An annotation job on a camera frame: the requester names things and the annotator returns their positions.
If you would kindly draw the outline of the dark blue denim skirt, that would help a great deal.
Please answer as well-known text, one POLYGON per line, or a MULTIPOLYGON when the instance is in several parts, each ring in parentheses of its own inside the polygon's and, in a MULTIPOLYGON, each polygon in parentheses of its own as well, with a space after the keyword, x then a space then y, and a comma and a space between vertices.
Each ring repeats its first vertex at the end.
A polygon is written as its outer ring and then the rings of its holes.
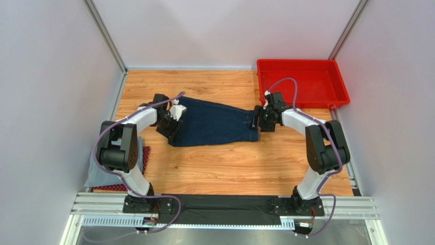
POLYGON ((187 110, 181 117, 183 124, 176 138, 168 142, 171 146, 221 145, 259 140, 259 131, 251 128, 253 110, 185 96, 179 102, 187 110))

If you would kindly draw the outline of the red polka dot skirt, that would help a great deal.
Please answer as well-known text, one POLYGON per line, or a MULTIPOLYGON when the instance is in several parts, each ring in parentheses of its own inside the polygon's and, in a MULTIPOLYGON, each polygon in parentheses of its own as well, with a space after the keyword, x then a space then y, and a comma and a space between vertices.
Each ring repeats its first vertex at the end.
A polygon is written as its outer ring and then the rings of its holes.
POLYGON ((138 167, 135 165, 131 170, 129 170, 128 173, 125 173, 121 170, 116 170, 115 172, 108 171, 104 167, 102 167, 100 164, 96 163, 97 167, 100 168, 102 171, 115 175, 119 177, 119 179, 122 182, 118 185, 110 185, 110 186, 101 186, 101 187, 89 187, 91 189, 98 189, 98 190, 105 190, 105 191, 123 191, 127 192, 129 190, 133 190, 137 193, 141 193, 144 195, 151 195, 152 193, 152 184, 147 181, 144 176, 143 172, 146 169, 146 164, 148 162, 149 154, 150 154, 150 147, 149 146, 143 146, 142 148, 143 153, 143 171, 141 172, 138 167))

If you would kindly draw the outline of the light blue denim skirt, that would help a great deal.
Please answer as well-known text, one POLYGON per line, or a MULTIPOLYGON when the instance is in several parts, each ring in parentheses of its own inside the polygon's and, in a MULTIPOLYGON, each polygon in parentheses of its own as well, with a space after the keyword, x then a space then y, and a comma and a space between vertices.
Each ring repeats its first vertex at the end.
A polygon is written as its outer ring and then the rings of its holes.
MULTIPOLYGON (((137 137, 137 145, 138 145, 138 159, 136 166, 138 169, 142 172, 143 171, 143 143, 142 143, 142 137, 137 137)), ((96 163, 94 162, 94 158, 91 155, 90 156, 90 166, 88 170, 88 178, 85 182, 85 187, 101 187, 101 186, 110 186, 110 185, 118 185, 122 182, 119 179, 119 177, 108 174, 104 171, 102 171, 100 168, 97 167, 96 163)))

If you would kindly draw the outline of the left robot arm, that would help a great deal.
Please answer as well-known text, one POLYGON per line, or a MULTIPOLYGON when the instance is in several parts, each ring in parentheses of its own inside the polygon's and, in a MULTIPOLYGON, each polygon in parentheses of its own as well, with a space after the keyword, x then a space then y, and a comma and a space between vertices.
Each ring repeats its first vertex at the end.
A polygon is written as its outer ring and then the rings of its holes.
POLYGON ((104 121, 100 135, 93 147, 95 164, 102 171, 117 176, 127 189, 123 211, 125 213, 153 213, 157 211, 156 196, 152 184, 137 166, 140 155, 138 134, 147 127, 175 141, 187 108, 179 99, 156 94, 150 103, 140 105, 133 113, 116 121, 104 121))

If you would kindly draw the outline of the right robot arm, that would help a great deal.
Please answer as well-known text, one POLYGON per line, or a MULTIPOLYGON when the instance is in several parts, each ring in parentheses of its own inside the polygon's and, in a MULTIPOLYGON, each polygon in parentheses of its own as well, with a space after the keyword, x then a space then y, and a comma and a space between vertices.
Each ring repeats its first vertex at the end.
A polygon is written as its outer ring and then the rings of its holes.
POLYGON ((309 215, 321 203, 321 190, 330 177, 350 161, 350 152, 340 122, 325 121, 288 106, 280 92, 265 92, 266 103, 255 106, 251 129, 274 132, 276 125, 292 128, 305 137, 309 164, 303 180, 290 198, 277 198, 277 214, 309 215))

